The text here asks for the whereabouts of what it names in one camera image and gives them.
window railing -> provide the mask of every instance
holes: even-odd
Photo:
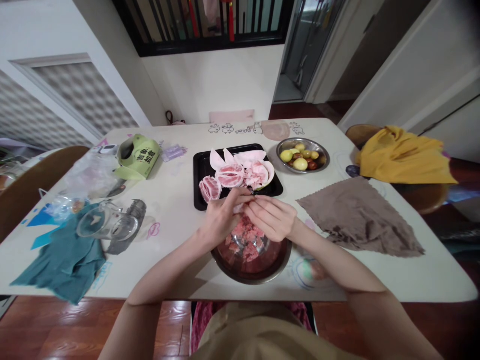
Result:
[[[294,6],[294,0],[113,3],[142,58],[284,44]]]

patterned wall panel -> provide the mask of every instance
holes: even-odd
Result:
[[[91,62],[34,69],[103,135],[138,124]]]
[[[92,147],[90,141],[1,70],[0,138],[11,138],[48,150],[74,145]]]

fruit bowl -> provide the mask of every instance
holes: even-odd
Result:
[[[319,153],[319,157],[313,162],[316,163],[317,168],[315,170],[299,170],[294,168],[293,166],[290,166],[286,162],[284,162],[280,156],[280,154],[285,151],[285,150],[291,150],[294,149],[296,145],[298,144],[303,144],[305,145],[305,150],[309,150],[311,152],[316,151]],[[313,173],[318,173],[323,170],[325,170],[329,164],[330,164],[330,155],[329,152],[320,144],[316,143],[315,141],[308,140],[305,138],[301,137],[293,137],[293,138],[288,138],[283,140],[278,144],[276,147],[276,155],[278,156],[278,159],[281,161],[281,163],[292,173],[295,174],[313,174]]]

wooden chair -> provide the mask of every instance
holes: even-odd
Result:
[[[382,128],[378,126],[359,124],[350,127],[345,135],[361,150],[380,130]],[[449,197],[447,184],[392,185],[420,215],[438,210]]]
[[[49,191],[88,151],[85,146],[59,150],[27,170],[0,193],[0,244],[40,201],[39,189]]]

dining table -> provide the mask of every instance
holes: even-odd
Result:
[[[159,260],[185,242],[203,223],[206,212],[194,206],[194,156],[211,149],[259,144],[266,151],[283,187],[277,199],[291,205],[307,226],[325,234],[296,200],[332,184],[348,180],[346,168],[355,165],[354,144],[327,118],[303,118],[225,124],[194,124],[110,131],[100,146],[120,145],[141,134],[162,149],[178,145],[184,154],[153,166],[146,180],[127,180],[109,199],[119,208],[142,204],[144,218],[134,240],[121,249],[101,240],[106,263],[96,275],[86,297],[125,299],[142,276]],[[289,171],[277,155],[279,142],[304,138],[323,146],[330,163],[323,171],[298,174]],[[369,183],[412,227],[425,253],[401,258],[372,251],[346,250],[367,266],[401,302],[454,303],[477,299],[478,291],[459,263],[435,236],[422,217],[390,185],[376,179]],[[37,258],[45,244],[42,235],[58,228],[46,208],[67,189],[60,180],[0,245],[0,294],[52,296],[47,289],[10,284]],[[284,270],[273,280],[259,284],[239,283],[224,274],[210,253],[195,262],[175,282],[172,300],[218,301],[345,301],[344,291],[331,278],[315,276],[315,259],[293,245]]]

